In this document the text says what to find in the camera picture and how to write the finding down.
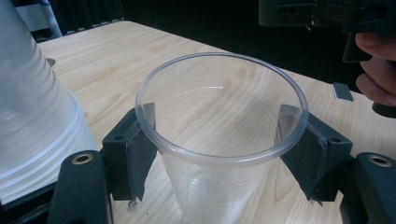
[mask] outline white plastic cup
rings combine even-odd
[[[279,122],[282,105],[293,106],[286,116],[293,122]],[[273,158],[301,138],[308,108],[298,85],[271,64],[198,53],[152,71],[137,92],[136,115],[161,153],[183,215],[192,223],[233,223]]]
[[[63,86],[11,1],[0,1],[0,201],[56,181],[68,155],[97,149],[74,94]]]

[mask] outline wooden table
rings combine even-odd
[[[53,70],[79,99],[97,145],[134,107],[143,78],[176,57],[224,51],[133,22],[121,21],[39,44],[56,60]],[[352,103],[334,98],[331,85],[286,71],[302,88],[312,114],[353,143],[352,155],[364,151],[396,159],[396,120],[375,114],[363,95]],[[310,203],[282,162],[272,166],[266,184],[248,202],[237,223],[341,223],[339,194],[335,203]],[[188,223],[178,209],[161,157],[154,161],[146,194],[133,211],[127,202],[114,204],[116,223]]]

